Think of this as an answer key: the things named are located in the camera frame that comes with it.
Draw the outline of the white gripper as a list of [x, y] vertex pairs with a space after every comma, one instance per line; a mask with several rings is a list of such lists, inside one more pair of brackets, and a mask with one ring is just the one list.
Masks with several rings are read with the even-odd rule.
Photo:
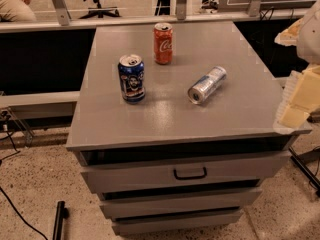
[[297, 45], [297, 55], [310, 63], [301, 73], [290, 73], [273, 123], [275, 130], [297, 130], [320, 108], [320, 65], [316, 65], [320, 64], [320, 0], [274, 42], [286, 47]]

